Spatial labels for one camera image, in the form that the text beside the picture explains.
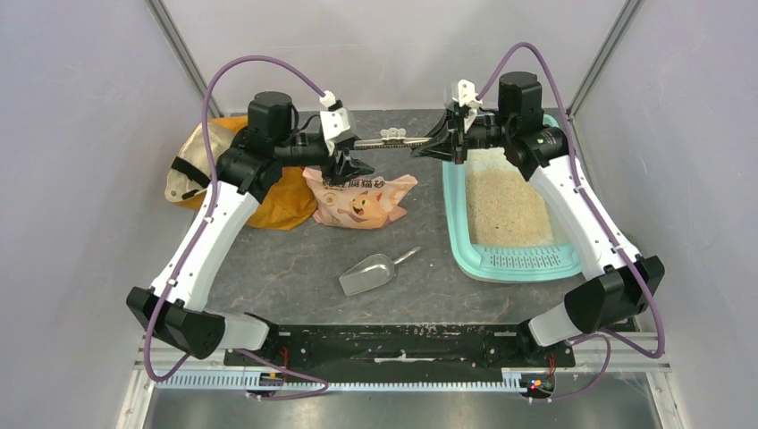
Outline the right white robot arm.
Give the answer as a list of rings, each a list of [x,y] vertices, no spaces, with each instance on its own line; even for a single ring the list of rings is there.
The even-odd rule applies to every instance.
[[[542,95],[533,73],[507,72],[498,81],[496,111],[478,114],[481,104],[474,85],[462,80],[427,141],[411,152],[414,157],[463,164],[473,150],[503,149],[568,234],[585,282],[556,307],[519,325],[516,353],[529,366],[540,365],[560,342],[643,313],[665,274],[657,256],[643,256],[609,220],[568,135],[544,124]]]

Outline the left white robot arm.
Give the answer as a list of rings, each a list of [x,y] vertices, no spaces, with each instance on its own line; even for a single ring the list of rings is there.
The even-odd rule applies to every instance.
[[[206,303],[236,236],[284,168],[324,167],[337,184],[373,171],[348,155],[357,139],[352,113],[330,91],[320,103],[317,133],[298,129],[297,110],[282,92],[261,92],[249,103],[248,123],[215,159],[217,181],[206,185],[200,212],[180,246],[149,287],[134,287],[126,298],[147,335],[198,359],[223,348],[246,349],[259,365],[279,357],[281,343],[268,333],[267,322],[214,314]]]

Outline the metal litter scoop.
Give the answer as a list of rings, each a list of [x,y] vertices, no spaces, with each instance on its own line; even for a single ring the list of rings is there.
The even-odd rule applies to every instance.
[[[396,266],[415,255],[421,247],[414,247],[399,257],[373,254],[361,260],[339,277],[346,296],[354,296],[384,286],[395,276]]]

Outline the wooden bag clip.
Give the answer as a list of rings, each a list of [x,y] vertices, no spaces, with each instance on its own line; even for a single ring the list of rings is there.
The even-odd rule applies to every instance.
[[[404,128],[390,128],[381,130],[380,137],[377,139],[357,139],[353,148],[355,150],[415,148],[423,146],[429,140],[429,137],[409,137]]]

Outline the teal litter box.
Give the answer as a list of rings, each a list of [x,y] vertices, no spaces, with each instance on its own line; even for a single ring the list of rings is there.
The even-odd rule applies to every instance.
[[[505,158],[475,150],[464,164],[442,165],[452,255],[483,282],[550,282],[581,272],[556,215]]]

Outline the pink cat litter bag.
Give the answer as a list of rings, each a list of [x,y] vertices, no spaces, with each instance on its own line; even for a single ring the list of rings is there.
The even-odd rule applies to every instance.
[[[407,214],[401,200],[417,185],[409,174],[389,180],[382,176],[359,177],[343,185],[329,185],[313,168],[303,178],[316,198],[316,222],[347,229],[375,230]]]

